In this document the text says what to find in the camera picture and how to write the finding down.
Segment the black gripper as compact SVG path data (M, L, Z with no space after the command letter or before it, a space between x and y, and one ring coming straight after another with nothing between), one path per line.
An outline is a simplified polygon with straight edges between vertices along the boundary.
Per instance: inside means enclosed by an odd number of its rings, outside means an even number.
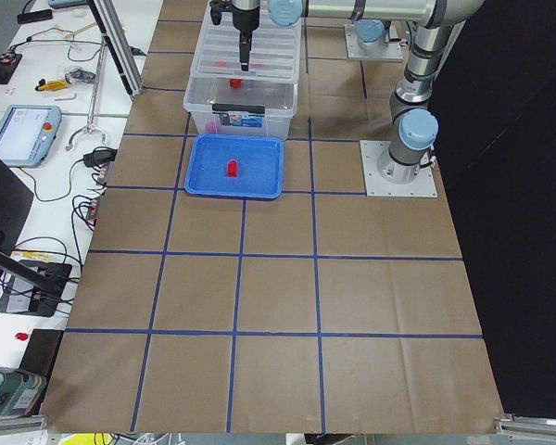
M233 25L238 31L254 31L259 26L260 0L232 0ZM241 71L249 71L252 33L239 34Z

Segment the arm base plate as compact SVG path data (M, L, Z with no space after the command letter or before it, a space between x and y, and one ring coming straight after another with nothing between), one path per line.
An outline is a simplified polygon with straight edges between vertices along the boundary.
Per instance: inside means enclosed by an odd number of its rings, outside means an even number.
M354 24L346 24L344 33L347 44L347 58L350 60L401 63L404 59L400 45L401 39L398 37L394 25L391 25L384 35L375 42L362 41Z
M412 166L395 162L389 141L360 140L360 158L368 197L437 198L433 168L429 158Z

